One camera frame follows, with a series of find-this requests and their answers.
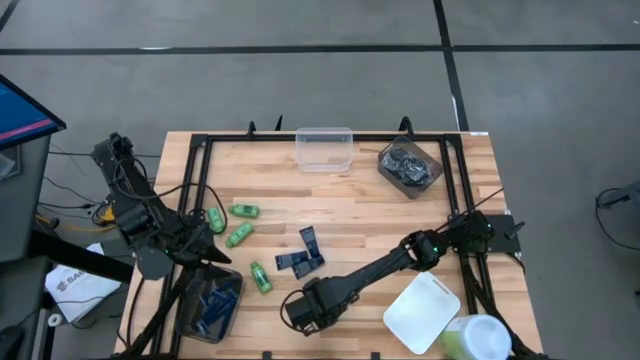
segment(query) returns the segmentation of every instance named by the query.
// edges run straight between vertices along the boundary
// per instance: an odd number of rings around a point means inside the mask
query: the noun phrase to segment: screen
[[[0,83],[0,145],[57,126],[47,115]]]

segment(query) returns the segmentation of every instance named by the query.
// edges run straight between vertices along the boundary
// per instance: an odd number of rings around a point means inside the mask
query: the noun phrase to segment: white plate
[[[460,310],[460,300],[435,276],[425,272],[384,312],[389,330],[414,354],[427,352],[431,344]]]

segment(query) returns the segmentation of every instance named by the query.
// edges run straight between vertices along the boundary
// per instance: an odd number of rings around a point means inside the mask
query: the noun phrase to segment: wooden tabletop
[[[191,132],[167,135],[158,169],[155,190],[166,191],[182,183]],[[486,134],[462,133],[464,152],[473,196],[479,201],[501,187],[493,149]],[[418,229],[435,228],[449,215],[444,175],[422,196],[409,200],[383,178],[376,169],[377,155],[388,143],[355,143],[351,168],[344,173],[303,173],[294,161],[294,142],[219,142],[214,143],[208,184],[215,188],[225,207],[233,203],[258,205],[260,217],[252,223],[255,232],[240,246],[227,249],[227,234],[243,220],[230,216],[229,229],[215,239],[216,245],[231,259],[228,268],[245,279],[231,334],[211,345],[182,338],[180,359],[259,358],[271,351],[274,358],[370,358],[380,352],[382,358],[416,357],[385,327],[382,314],[417,275],[406,270],[367,287],[360,301],[351,305],[338,323],[305,338],[288,329],[280,320],[279,307],[284,297],[299,289],[310,278],[346,275],[387,254],[407,234]],[[436,143],[417,143],[438,161]],[[450,159],[460,208],[464,209],[455,153]],[[200,164],[198,154],[196,164]],[[193,181],[197,182],[199,166]],[[190,209],[195,191],[191,191]],[[168,207],[177,208],[179,192],[163,197]],[[217,206],[206,193],[205,208]],[[480,206],[486,214],[501,214],[507,209],[499,194]],[[313,225],[321,253],[327,263],[302,280],[291,269],[277,271],[274,257],[305,250],[298,231]],[[258,291],[249,264],[259,261],[265,267],[274,290]],[[522,269],[501,254],[488,257],[489,271],[498,309],[525,344],[542,351]],[[467,307],[457,256],[449,252],[431,270],[460,298],[458,315]],[[125,306],[120,333],[126,334],[129,309],[140,273],[135,272]],[[162,281],[146,281],[135,307],[132,339],[144,328],[158,305]],[[167,317],[163,351],[169,350],[175,306]],[[115,351],[124,346],[118,341]],[[437,345],[423,358],[441,359]]]

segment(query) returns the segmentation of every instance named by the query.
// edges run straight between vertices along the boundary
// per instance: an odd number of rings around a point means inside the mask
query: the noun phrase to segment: monitor
[[[66,127],[57,116],[0,75],[0,150]]]

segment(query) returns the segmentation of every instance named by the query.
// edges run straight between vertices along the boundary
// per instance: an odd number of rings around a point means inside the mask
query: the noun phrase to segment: concrete floor
[[[0,0],[6,5],[7,0]],[[640,3],[447,0],[455,44],[640,43]],[[0,48],[292,44],[438,44],[431,1],[21,0]],[[471,130],[489,131],[521,233],[527,283],[546,352],[566,359],[640,353],[640,257],[598,228],[594,196],[640,179],[636,154],[640,52],[456,53]],[[455,130],[440,53],[0,56],[0,72],[64,119],[52,137],[90,152],[118,131],[138,153],[159,154],[169,130],[349,126]],[[95,199],[107,188],[86,157],[50,156],[47,175]],[[144,159],[151,172],[157,159]],[[42,200],[76,204],[43,185]],[[603,214],[640,247],[629,206]],[[75,224],[85,224],[70,219]],[[63,233],[77,244],[107,241]],[[54,359],[108,356],[124,296],[56,332]]]

